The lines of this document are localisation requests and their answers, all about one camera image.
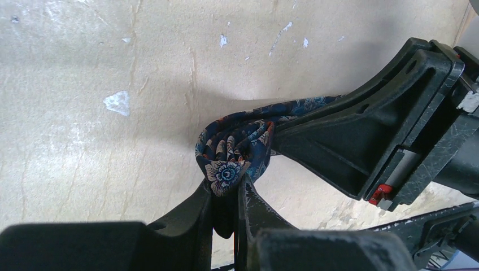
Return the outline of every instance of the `beige wall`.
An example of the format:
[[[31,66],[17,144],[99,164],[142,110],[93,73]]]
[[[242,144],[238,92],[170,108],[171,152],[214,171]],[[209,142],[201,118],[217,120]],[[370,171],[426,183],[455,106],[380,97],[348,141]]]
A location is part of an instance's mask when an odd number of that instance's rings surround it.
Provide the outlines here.
[[[274,100],[348,93],[408,37],[452,44],[466,5],[1,0],[0,229],[150,222],[201,182],[193,148],[208,123]],[[119,91],[128,92],[128,116],[103,103]],[[257,188],[305,229],[366,228],[468,200],[431,185],[386,213],[284,157],[272,158]],[[215,237],[213,251],[214,266],[228,263],[232,243]]]

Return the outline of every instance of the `screw hole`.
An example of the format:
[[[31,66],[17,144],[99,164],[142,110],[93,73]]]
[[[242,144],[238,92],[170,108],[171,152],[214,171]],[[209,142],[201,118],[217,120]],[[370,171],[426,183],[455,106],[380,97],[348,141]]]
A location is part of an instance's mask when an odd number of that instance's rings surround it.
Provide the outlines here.
[[[161,222],[153,222],[149,226],[153,230],[162,230],[162,229],[166,228],[165,223],[161,223]]]
[[[414,69],[414,66],[416,65],[417,61],[414,60],[406,69],[406,74],[410,73],[412,69]]]
[[[362,113],[364,113],[364,111],[366,111],[366,108],[368,108],[368,107],[369,107],[369,103],[363,104],[363,105],[356,111],[356,113],[362,114]]]

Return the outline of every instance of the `blue floral fabric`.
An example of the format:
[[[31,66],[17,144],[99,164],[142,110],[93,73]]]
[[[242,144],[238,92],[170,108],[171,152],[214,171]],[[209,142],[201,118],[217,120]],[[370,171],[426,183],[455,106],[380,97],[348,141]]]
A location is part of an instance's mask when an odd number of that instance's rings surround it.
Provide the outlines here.
[[[256,181],[271,156],[275,126],[338,99],[316,97],[233,113],[212,122],[199,135],[196,161],[216,196],[224,196],[244,174]]]

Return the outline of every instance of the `black plastic bracket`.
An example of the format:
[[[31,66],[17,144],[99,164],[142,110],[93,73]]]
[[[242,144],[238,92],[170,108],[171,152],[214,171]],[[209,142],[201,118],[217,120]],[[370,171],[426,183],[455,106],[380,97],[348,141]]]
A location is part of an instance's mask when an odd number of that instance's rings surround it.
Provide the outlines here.
[[[465,96],[455,92],[466,76],[459,53],[437,41],[409,39],[366,84],[280,125],[273,149],[353,199],[371,200],[388,185],[392,192],[382,208],[411,204],[479,128],[479,117],[452,98]],[[479,159],[470,164],[479,166]]]
[[[446,246],[454,246],[458,235],[478,215],[479,202],[471,202],[373,227],[367,231],[394,233],[406,245],[420,269],[427,265],[433,253]],[[479,256],[475,247],[464,252]]]

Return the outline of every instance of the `flower pattern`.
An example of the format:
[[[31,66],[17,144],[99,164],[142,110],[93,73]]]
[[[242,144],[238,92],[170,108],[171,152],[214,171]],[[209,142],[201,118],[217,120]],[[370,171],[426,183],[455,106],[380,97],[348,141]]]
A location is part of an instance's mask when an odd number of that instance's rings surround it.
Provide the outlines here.
[[[222,117],[198,137],[195,155],[216,196],[225,196],[244,174],[256,181],[266,170],[275,126],[319,109],[340,98],[315,97],[276,103]]]
[[[205,166],[206,176],[212,182],[211,189],[217,196],[223,196],[228,188],[238,183],[249,165],[250,163],[246,161],[212,161],[211,164]]]

